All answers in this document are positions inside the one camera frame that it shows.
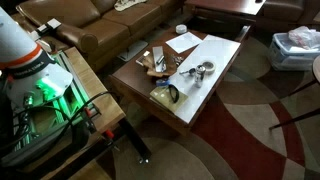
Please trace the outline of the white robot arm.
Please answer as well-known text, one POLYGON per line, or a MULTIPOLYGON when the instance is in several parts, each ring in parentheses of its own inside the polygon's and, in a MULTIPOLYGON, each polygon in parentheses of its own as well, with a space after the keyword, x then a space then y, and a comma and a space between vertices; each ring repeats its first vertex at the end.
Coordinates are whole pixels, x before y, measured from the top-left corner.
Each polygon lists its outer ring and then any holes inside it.
POLYGON ((2 8, 0 67, 12 78, 7 96, 21 108, 27 102, 37 106, 61 97, 73 80, 2 8))

